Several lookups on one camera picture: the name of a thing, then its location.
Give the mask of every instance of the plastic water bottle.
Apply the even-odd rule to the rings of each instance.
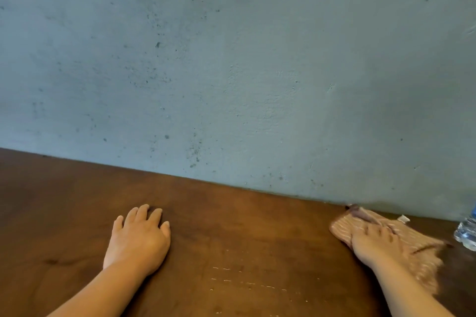
[[[459,224],[454,236],[463,246],[476,251],[476,207],[471,215]]]

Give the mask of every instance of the table surface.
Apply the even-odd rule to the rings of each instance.
[[[164,209],[169,255],[125,316],[389,316],[371,271],[328,231],[343,206],[0,149],[0,315],[45,316],[100,270],[116,216]],[[454,222],[411,218],[451,239]],[[476,253],[443,252],[438,296],[476,316]]]

